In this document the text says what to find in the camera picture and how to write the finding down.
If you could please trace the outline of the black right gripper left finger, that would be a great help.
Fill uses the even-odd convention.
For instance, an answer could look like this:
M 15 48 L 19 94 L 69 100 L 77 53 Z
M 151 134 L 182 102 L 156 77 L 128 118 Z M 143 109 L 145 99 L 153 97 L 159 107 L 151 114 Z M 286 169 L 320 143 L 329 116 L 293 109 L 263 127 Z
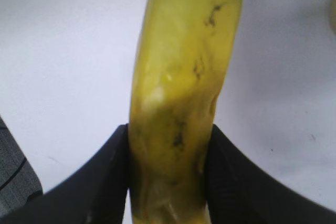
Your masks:
M 1 223 L 122 223 L 129 188 L 128 125 L 64 182 L 5 215 Z

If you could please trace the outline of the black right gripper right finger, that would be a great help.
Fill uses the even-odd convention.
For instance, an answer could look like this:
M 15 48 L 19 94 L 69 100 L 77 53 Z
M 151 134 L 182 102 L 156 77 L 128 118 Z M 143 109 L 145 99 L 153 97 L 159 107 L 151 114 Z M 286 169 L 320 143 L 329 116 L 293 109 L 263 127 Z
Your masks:
M 205 163 L 211 223 L 335 223 L 335 211 L 283 185 L 212 128 Z

